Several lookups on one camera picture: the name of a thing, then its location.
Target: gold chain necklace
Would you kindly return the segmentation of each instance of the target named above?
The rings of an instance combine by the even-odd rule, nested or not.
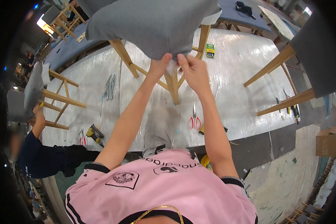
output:
[[[139,216],[138,219],[136,219],[135,221],[131,222],[130,224],[135,224],[135,223],[137,223],[137,222],[138,222],[140,219],[142,219],[146,214],[152,212],[153,210],[160,209],[160,208],[172,208],[172,209],[174,209],[174,210],[178,213],[179,218],[181,219],[181,224],[184,224],[184,222],[183,222],[183,217],[182,217],[181,213],[179,212],[179,210],[178,210],[176,207],[171,206],[171,205],[161,205],[161,206],[157,206],[157,207],[155,207],[155,208],[149,209],[148,211],[146,211],[145,213],[143,213],[141,216]]]

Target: gray upholstered chair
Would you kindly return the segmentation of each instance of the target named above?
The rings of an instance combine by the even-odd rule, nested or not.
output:
[[[259,111],[258,116],[336,92],[336,37],[331,26],[318,9],[314,10],[311,17],[285,49],[244,83],[244,86],[247,87],[264,74],[272,72],[295,54],[304,66],[312,88],[297,94],[290,76],[285,72],[294,89],[295,96],[278,105]]]
[[[120,39],[135,44],[144,54],[160,60],[169,52],[173,60],[177,54],[197,51],[202,58],[210,26],[221,14],[218,0],[81,0],[78,4],[90,16],[85,37],[87,40],[108,40],[134,77],[145,70],[133,64]],[[199,46],[193,47],[193,37],[201,25]],[[177,70],[165,74],[166,84],[158,84],[170,92],[175,104],[179,103],[178,89],[185,80],[178,81]]]
[[[44,84],[49,83],[49,80],[50,80],[49,76],[62,80],[62,84],[60,85],[57,93],[59,92],[61,87],[64,85],[65,90],[66,90],[66,95],[67,95],[66,97],[61,96],[57,93],[48,91],[44,88]],[[28,120],[31,120],[32,122],[35,122],[35,117],[34,117],[32,110],[37,103],[42,103],[44,107],[47,107],[47,108],[50,108],[52,110],[59,112],[54,122],[46,121],[46,126],[68,130],[67,126],[57,123],[58,119],[60,119],[61,115],[63,114],[67,106],[69,104],[72,104],[72,105],[85,108],[86,105],[70,99],[68,95],[67,84],[72,84],[78,87],[77,83],[49,69],[48,64],[42,65],[41,62],[37,62],[34,65],[34,68],[31,72],[30,79],[25,87],[24,92],[18,92],[16,90],[9,90],[6,95],[9,121],[26,123]],[[53,101],[51,102],[51,104],[49,104],[48,102],[44,102],[40,100],[41,97],[47,97],[47,98],[52,99]],[[66,104],[64,105],[62,109],[58,108],[53,105],[55,100],[64,102]]]

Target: red-handled scissors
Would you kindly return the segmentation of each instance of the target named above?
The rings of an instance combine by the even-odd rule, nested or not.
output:
[[[202,127],[202,123],[195,113],[195,104],[193,104],[193,116],[188,120],[188,128],[192,130],[194,127],[197,130]]]

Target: cardboard box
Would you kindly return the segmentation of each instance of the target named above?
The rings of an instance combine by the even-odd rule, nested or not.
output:
[[[316,135],[316,155],[336,157],[336,127],[321,130]]]

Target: hand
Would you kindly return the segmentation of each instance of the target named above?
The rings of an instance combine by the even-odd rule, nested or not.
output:
[[[32,110],[32,112],[36,115],[38,112],[41,112],[41,108],[40,105],[37,104],[34,109]]]
[[[147,78],[151,78],[155,82],[162,77],[166,72],[168,63],[172,60],[172,54],[166,53],[161,60],[151,60],[150,68],[147,74]]]
[[[205,62],[191,55],[187,55],[186,58],[182,54],[178,54],[177,59],[188,85],[197,93],[198,97],[211,93]]]

